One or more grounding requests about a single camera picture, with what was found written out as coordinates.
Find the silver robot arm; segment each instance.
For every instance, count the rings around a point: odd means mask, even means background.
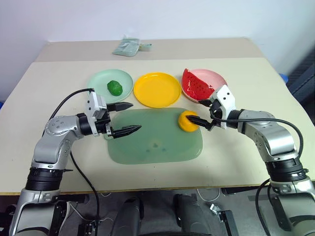
[[[99,133],[113,138],[129,135],[140,125],[121,130],[110,126],[110,111],[121,111],[132,104],[121,102],[107,105],[104,99],[91,92],[87,101],[87,115],[52,118],[34,149],[26,187],[22,189],[10,226],[9,235],[58,235],[60,206],[56,204],[60,182],[67,171],[66,164],[75,140]]]
[[[200,103],[210,107],[213,121],[187,116],[191,122],[209,131],[215,126],[235,128],[254,141],[267,167],[272,189],[277,193],[272,202],[279,226],[297,236],[315,235],[315,189],[289,131],[272,120],[233,122],[274,116],[262,111],[236,110],[235,98],[226,85]]]

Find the green cutting board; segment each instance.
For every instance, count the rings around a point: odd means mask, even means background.
[[[119,112],[112,126],[142,127],[128,136],[108,140],[108,152],[120,164],[148,164],[187,161],[202,151],[200,129],[188,133],[178,126],[183,108],[139,109]]]

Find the white table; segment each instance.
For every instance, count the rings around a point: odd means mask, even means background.
[[[238,109],[268,111],[300,128],[305,142],[301,161],[310,169],[311,179],[315,179],[312,169],[315,166],[315,128],[281,77],[249,40],[149,42],[154,45],[152,51],[139,52],[134,58],[111,55],[118,44],[114,41],[52,43],[43,49],[0,110],[0,194],[19,194],[25,186],[35,144],[60,101],[71,92],[85,88],[94,73],[110,68],[126,71],[134,81],[153,71],[169,73],[178,79],[185,68],[216,71],[227,81]],[[166,46],[169,50],[161,53]],[[86,94],[76,95],[61,108],[59,115],[84,112],[86,98]],[[133,93],[125,101],[134,104],[132,109],[145,108]],[[184,95],[171,107],[193,110],[210,119],[208,109]],[[298,137],[292,129],[290,131],[298,147]],[[268,178],[253,141],[237,130],[214,128],[208,132],[202,129],[202,137],[200,156],[185,162],[118,164],[109,157],[102,136],[78,140],[72,151],[78,165],[99,191],[252,186]],[[64,173],[63,192],[90,191],[70,159],[67,169],[74,171]]]

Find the green plate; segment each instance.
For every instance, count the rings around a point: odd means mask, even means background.
[[[108,152],[120,164],[187,161],[202,151],[200,129],[188,133],[178,126],[183,108],[139,109],[119,112],[114,129],[131,124],[142,127],[131,135],[108,140]]]
[[[115,80],[123,87],[123,93],[119,96],[113,96],[107,89],[107,84]],[[88,82],[88,88],[94,88],[95,92],[105,98],[107,104],[120,102],[129,96],[133,89],[132,77],[117,69],[103,70],[94,74]]]

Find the yellow fruit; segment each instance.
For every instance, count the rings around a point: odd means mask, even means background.
[[[179,127],[182,130],[186,131],[186,132],[194,132],[194,131],[196,131],[199,128],[199,126],[194,124],[194,123],[192,123],[189,119],[187,119],[186,116],[197,116],[197,115],[198,114],[196,112],[184,111],[178,117]]]

